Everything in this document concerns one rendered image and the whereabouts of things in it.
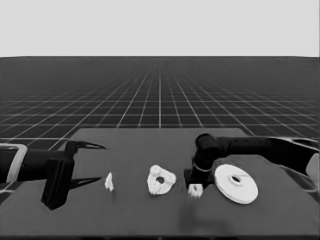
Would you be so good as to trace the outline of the large thick white disc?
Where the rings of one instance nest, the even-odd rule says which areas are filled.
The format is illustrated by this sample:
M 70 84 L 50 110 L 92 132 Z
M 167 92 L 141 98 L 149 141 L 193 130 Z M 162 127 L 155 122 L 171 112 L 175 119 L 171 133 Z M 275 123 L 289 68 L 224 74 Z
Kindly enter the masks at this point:
M 251 204 L 258 197 L 259 190 L 255 180 L 240 167 L 222 164 L 214 172 L 219 191 L 238 204 Z

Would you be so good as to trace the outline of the white round pinned carrier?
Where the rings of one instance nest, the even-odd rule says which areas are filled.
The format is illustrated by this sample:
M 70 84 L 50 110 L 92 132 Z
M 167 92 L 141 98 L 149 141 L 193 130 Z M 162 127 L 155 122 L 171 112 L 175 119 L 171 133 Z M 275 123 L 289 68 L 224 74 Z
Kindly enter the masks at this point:
M 161 167 L 161 173 L 159 176 L 153 176 L 149 171 L 149 175 L 147 177 L 148 191 L 149 191 L 149 187 L 152 185 L 160 185 L 162 187 L 161 193 L 159 195 L 167 194 L 171 190 L 171 188 L 174 186 L 174 184 L 176 182 L 173 185 L 167 184 L 165 182 L 165 173 L 166 172 L 170 172 L 170 171 L 168 171 L 162 167 Z

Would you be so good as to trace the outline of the larger white toothed gear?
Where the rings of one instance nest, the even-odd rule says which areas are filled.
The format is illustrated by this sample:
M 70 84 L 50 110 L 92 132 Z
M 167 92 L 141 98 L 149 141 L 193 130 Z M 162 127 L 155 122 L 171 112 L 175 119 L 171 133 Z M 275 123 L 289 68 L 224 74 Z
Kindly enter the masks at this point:
M 203 186 L 201 184 L 190 184 L 188 194 L 193 198 L 200 198 L 203 194 Z

